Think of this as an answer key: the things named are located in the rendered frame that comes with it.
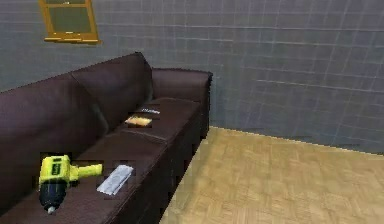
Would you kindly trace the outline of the yellow and black drill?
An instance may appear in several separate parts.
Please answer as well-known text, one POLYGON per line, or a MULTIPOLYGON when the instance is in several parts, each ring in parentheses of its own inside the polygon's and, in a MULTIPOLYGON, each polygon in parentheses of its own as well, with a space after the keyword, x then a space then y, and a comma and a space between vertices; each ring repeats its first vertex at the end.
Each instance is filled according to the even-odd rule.
POLYGON ((81 178, 99 176, 103 165, 76 166, 68 155, 48 156, 42 160, 38 187, 39 201, 48 214, 54 213, 64 201, 67 189, 81 178))

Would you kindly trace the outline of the orange book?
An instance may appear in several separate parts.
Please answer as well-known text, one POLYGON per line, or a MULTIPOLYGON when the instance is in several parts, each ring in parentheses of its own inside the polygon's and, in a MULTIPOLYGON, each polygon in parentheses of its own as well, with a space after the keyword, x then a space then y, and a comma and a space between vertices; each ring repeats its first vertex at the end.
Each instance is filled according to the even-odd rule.
POLYGON ((133 115, 125 120, 125 123, 128 125, 133 125, 133 126, 148 126, 150 125, 152 120, 150 118, 146 117, 140 117, 137 115, 133 115))

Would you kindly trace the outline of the dark brown sofa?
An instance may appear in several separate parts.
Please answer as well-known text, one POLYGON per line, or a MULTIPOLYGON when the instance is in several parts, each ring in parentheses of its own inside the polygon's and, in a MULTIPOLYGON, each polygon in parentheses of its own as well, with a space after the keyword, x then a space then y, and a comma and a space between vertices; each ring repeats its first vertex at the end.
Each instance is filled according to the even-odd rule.
POLYGON ((211 80, 135 52, 0 93, 0 224, 158 224, 209 130, 211 80), (126 124, 133 115, 152 122, 126 124), (51 155, 103 171, 48 214, 38 178, 51 155), (133 172, 118 193, 98 192, 119 165, 133 172))

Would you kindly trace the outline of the grey remote control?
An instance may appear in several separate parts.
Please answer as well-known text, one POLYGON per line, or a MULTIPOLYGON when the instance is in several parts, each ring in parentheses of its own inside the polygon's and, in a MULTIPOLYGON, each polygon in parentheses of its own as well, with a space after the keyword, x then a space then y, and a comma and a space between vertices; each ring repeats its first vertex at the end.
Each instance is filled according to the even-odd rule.
POLYGON ((98 192, 109 196, 116 195, 133 172, 133 168, 127 165, 119 165, 102 184, 97 188, 98 192))

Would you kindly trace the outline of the yellow framed window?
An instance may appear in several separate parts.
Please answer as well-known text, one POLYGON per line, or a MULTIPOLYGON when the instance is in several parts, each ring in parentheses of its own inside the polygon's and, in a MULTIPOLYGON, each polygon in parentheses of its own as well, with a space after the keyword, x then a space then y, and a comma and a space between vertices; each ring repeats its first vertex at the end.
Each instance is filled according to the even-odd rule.
POLYGON ((38 0, 47 36, 45 42, 101 43, 92 0, 38 0))

